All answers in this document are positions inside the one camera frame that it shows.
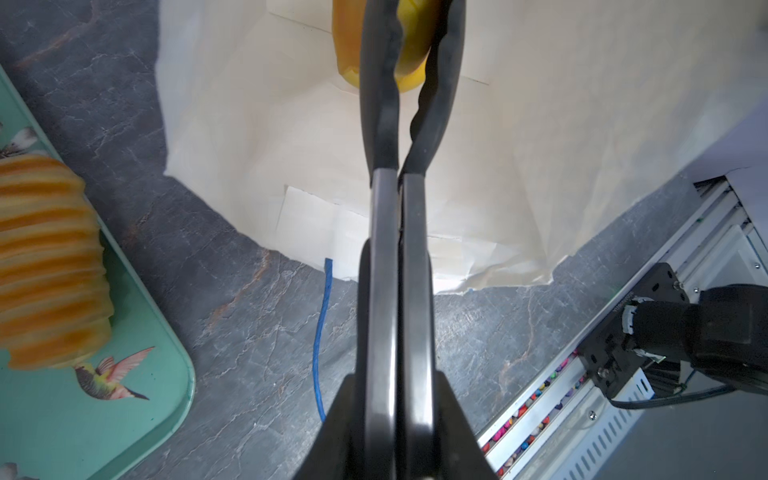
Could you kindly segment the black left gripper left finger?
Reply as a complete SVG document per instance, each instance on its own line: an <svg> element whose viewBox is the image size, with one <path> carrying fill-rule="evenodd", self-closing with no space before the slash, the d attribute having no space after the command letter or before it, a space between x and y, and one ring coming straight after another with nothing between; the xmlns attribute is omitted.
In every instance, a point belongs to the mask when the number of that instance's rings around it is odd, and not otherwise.
<svg viewBox="0 0 768 480"><path fill-rule="evenodd" d="M352 426L356 409L355 376L347 375L326 419L295 473L294 480L351 479L354 470Z"/></svg>

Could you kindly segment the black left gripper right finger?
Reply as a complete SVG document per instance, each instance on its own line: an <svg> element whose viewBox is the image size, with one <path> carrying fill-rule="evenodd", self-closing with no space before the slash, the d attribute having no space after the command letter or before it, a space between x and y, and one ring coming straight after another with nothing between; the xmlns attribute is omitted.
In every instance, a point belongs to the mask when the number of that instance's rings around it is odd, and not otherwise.
<svg viewBox="0 0 768 480"><path fill-rule="evenodd" d="M495 480L495 471L478 445L443 372L436 373L438 443L437 479Z"/></svg>

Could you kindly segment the checkered paper bag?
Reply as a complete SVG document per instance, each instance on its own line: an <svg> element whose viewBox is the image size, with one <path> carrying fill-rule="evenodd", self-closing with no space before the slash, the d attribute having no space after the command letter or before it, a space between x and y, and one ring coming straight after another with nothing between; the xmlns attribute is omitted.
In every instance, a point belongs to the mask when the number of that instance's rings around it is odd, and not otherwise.
<svg viewBox="0 0 768 480"><path fill-rule="evenodd" d="M327 1L164 1L167 174L259 246L340 280L368 231L359 95ZM577 251L767 95L763 1L471 1L458 92L427 175L438 348L486 424L576 323L512 338L482 290L550 284Z"/></svg>

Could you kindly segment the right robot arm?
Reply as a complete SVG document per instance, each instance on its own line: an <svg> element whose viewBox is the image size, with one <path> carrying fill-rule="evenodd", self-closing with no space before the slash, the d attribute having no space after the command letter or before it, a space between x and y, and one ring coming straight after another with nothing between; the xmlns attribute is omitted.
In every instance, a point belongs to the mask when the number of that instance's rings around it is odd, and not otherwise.
<svg viewBox="0 0 768 480"><path fill-rule="evenodd" d="M767 391L767 289L689 296L667 263L626 286L478 439L450 479L590 479L651 409Z"/></svg>

